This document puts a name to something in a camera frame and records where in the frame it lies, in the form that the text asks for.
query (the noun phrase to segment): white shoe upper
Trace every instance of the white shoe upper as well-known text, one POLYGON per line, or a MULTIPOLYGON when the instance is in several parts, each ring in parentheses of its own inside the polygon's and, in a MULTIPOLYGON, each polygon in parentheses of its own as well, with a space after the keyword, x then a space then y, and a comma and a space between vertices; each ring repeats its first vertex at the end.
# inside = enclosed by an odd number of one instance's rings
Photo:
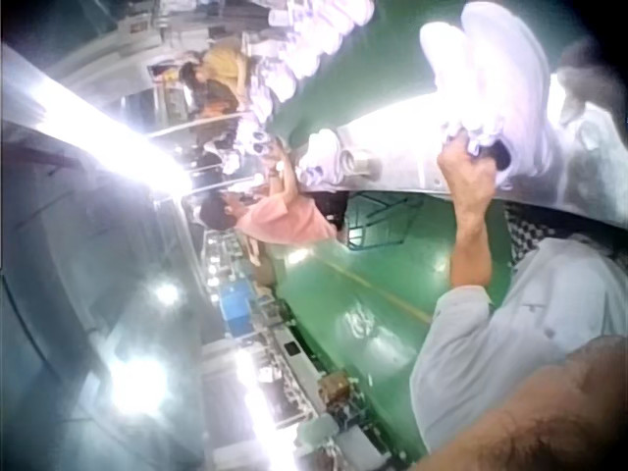
POLYGON ((421 46, 445 96, 446 134, 466 128, 476 155, 480 146, 501 140, 511 164, 497 184, 513 175, 534 176, 550 154, 550 72, 543 48, 521 20, 494 3, 467 4, 461 20, 463 30, 442 23, 421 29, 421 46))
POLYGON ((303 175, 299 176, 299 181, 303 184, 339 184, 344 178, 340 165, 340 151, 340 140, 333 131, 320 130, 311 134, 307 153, 298 163, 303 175))

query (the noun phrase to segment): ceiling light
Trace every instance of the ceiling light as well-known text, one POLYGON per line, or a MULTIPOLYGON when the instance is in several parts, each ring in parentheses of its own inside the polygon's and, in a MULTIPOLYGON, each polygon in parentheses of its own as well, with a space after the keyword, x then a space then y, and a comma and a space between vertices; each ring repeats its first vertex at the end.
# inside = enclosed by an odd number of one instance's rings
POLYGON ((154 359, 118 361, 111 367, 112 400, 126 414, 154 414, 166 396, 166 373, 154 359))
POLYGON ((171 284, 161 285, 155 289, 157 298, 166 306, 172 306, 179 300, 179 290, 171 284))

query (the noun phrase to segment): yellow shirt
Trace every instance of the yellow shirt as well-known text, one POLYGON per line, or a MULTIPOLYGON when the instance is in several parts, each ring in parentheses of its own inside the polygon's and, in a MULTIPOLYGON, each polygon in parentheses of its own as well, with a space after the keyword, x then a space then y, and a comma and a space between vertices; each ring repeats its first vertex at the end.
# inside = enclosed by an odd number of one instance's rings
POLYGON ((241 53, 233 46, 217 45, 204 56, 202 68, 212 79, 231 87, 237 85, 237 61, 241 53))

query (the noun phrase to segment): hand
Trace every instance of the hand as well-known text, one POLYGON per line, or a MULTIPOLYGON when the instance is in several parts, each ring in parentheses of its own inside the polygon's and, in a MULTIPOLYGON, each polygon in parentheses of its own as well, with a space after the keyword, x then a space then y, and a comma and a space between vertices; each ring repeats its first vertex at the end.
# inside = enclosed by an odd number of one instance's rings
POLYGON ((453 200, 458 229, 475 228, 495 196, 497 167, 495 160, 473 160, 467 152, 468 137, 460 133, 443 147, 438 163, 453 200))
POLYGON ((274 139, 269 145, 271 149, 268 155, 269 159, 275 160, 275 162, 289 161, 288 154, 284 151, 284 147, 278 138, 274 139))

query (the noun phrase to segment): fluorescent light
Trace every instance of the fluorescent light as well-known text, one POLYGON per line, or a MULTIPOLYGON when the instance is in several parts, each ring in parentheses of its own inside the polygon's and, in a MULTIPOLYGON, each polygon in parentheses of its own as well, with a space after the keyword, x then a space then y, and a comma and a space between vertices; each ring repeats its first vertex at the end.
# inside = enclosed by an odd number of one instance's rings
POLYGON ((235 355, 237 378, 246 386, 248 393, 244 403, 253 422, 253 431, 259 443, 264 446, 270 460, 270 469, 273 471, 296 471, 294 463, 294 446, 287 440, 294 438, 290 434, 280 434, 275 428, 266 397, 257 383, 255 365, 251 355, 245 350, 239 350, 235 355))
POLYGON ((305 260, 309 254, 310 250, 308 248, 299 248, 286 257, 286 262, 289 265, 296 265, 297 263, 305 260))
POLYGON ((107 170, 172 195, 192 183, 175 159, 141 134, 118 123, 51 78, 41 75, 32 98, 42 107, 36 129, 93 155, 107 170))
POLYGON ((172 306, 179 300, 179 290, 174 285, 161 285, 155 289, 155 294, 166 306, 172 306))
POLYGON ((154 359, 137 358, 111 367, 112 400, 126 414, 154 414, 166 396, 163 367, 154 359))

